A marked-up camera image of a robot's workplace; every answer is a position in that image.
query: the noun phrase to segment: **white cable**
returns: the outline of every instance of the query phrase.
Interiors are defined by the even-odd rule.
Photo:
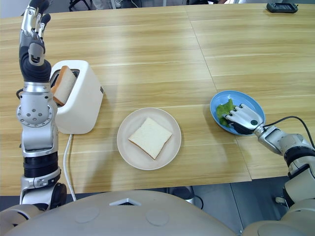
[[[131,2],[133,3],[133,5],[135,5],[137,8],[139,8],[139,7],[133,2],[133,0],[131,0]]]
[[[67,146],[65,147],[64,154],[63,154],[63,173],[65,176],[65,180],[67,181],[68,188],[70,190],[72,199],[73,199],[73,201],[76,201],[77,199],[75,197],[75,194],[74,194],[74,191],[73,191],[73,188],[71,185],[71,181],[70,181],[70,178],[68,175],[68,170],[67,170],[67,156],[68,156],[67,153],[68,153],[68,149],[69,149],[71,140],[72,140],[72,134],[69,135],[68,143],[67,143]]]

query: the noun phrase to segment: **power cord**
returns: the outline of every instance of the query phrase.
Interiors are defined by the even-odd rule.
[[[202,198],[199,197],[198,195],[195,195],[195,197],[200,199],[200,201],[201,201],[201,208],[200,209],[203,209],[203,200],[202,200]]]
[[[23,89],[21,88],[21,89],[17,90],[15,93],[19,100],[20,100],[20,92],[22,92],[22,91],[23,91]]]
[[[72,185],[71,185],[71,181],[70,181],[70,178],[68,175],[68,170],[67,170],[67,165],[66,165],[67,164],[67,157],[68,157],[67,153],[68,153],[68,149],[69,149],[71,141],[72,141],[72,134],[69,135],[67,146],[65,147],[64,154],[63,154],[63,173],[65,176],[65,180],[67,181],[67,185],[68,185],[68,188],[70,190],[72,199],[73,199],[73,201],[76,201],[77,199],[75,197],[74,190],[73,190]]]
[[[312,144],[313,148],[315,148],[315,145],[314,145],[314,142],[313,142],[313,139],[312,139],[312,136],[311,136],[311,133],[310,133],[308,127],[306,126],[306,124],[304,123],[304,121],[303,121],[301,118],[299,118],[299,117],[296,117],[296,116],[284,117],[284,118],[282,118],[282,119],[280,119],[280,120],[278,120],[278,121],[276,121],[276,122],[273,122],[273,123],[271,123],[271,124],[266,124],[266,125],[264,125],[262,128],[265,130],[265,127],[268,127],[268,126],[271,126],[271,125],[275,125],[275,124],[277,124],[277,123],[279,123],[279,122],[281,122],[281,121],[283,121],[283,120],[285,120],[285,119],[289,119],[289,118],[295,118],[295,119],[298,119],[299,121],[301,121],[301,123],[303,124],[303,126],[304,126],[304,128],[305,128],[305,130],[306,130],[306,132],[307,132],[307,135],[309,136],[309,139],[310,139],[310,141],[311,141],[311,144]]]

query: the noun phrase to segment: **black cable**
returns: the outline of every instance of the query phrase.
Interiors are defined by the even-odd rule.
[[[23,91],[22,88],[16,91],[16,96],[18,97],[18,99],[20,99],[20,95],[19,95],[19,94],[20,94],[20,92],[22,92],[22,91]]]
[[[202,198],[201,198],[201,197],[199,197],[199,196],[197,196],[197,195],[195,195],[195,197],[197,197],[197,198],[199,198],[199,199],[200,199],[200,201],[201,201],[201,208],[200,208],[200,209],[203,209],[203,200],[202,200]]]
[[[307,126],[306,126],[306,124],[304,123],[304,121],[303,121],[301,118],[299,118],[299,117],[296,117],[296,116],[284,117],[284,118],[282,118],[282,119],[280,119],[280,120],[278,120],[278,121],[276,121],[276,122],[273,122],[273,123],[271,123],[271,124],[266,124],[266,125],[264,125],[264,126],[263,126],[263,129],[265,129],[265,127],[267,127],[267,126],[271,126],[271,125],[277,124],[277,123],[279,123],[279,122],[281,122],[281,121],[283,121],[283,120],[285,120],[285,119],[289,119],[289,118],[296,118],[296,119],[298,119],[299,121],[301,121],[301,123],[303,124],[303,126],[304,126],[304,128],[305,128],[305,130],[306,130],[306,132],[307,132],[307,135],[309,136],[309,139],[310,139],[310,141],[311,141],[311,144],[312,144],[313,148],[315,148],[315,145],[314,145],[314,142],[313,142],[313,139],[312,139],[312,136],[311,136],[311,133],[310,133],[309,129],[307,128]]]

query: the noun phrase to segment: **black device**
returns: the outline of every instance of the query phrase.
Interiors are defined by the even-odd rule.
[[[298,10],[293,3],[268,3],[267,9],[271,13],[295,13]]]

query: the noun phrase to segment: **chair leg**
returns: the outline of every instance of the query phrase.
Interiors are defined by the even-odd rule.
[[[72,11],[72,8],[74,7],[75,4],[77,4],[79,1],[81,0],[70,0],[70,6],[69,6],[69,11]],[[87,6],[88,10],[90,11],[90,6],[87,4],[87,2],[85,0],[82,0],[85,4],[85,6]]]
[[[80,0],[72,0],[70,1],[69,11],[72,11],[72,8],[75,4],[77,4]]]
[[[88,3],[85,0],[82,0],[82,1],[84,2],[85,6],[87,6],[88,10],[90,11],[91,9],[90,9],[90,6],[88,5]]]

